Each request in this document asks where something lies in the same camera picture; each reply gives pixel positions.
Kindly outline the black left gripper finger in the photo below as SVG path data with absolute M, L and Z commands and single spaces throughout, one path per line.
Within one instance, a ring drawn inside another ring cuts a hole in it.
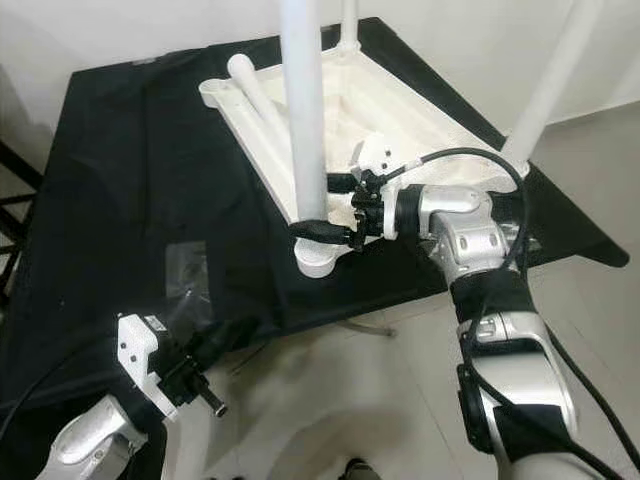
M 251 342 L 260 323 L 223 323 L 211 334 L 210 367 L 218 366 L 224 358 Z
M 244 337 L 251 337 L 257 329 L 256 317 L 225 320 L 207 329 L 198 339 L 198 358 L 221 358 Z

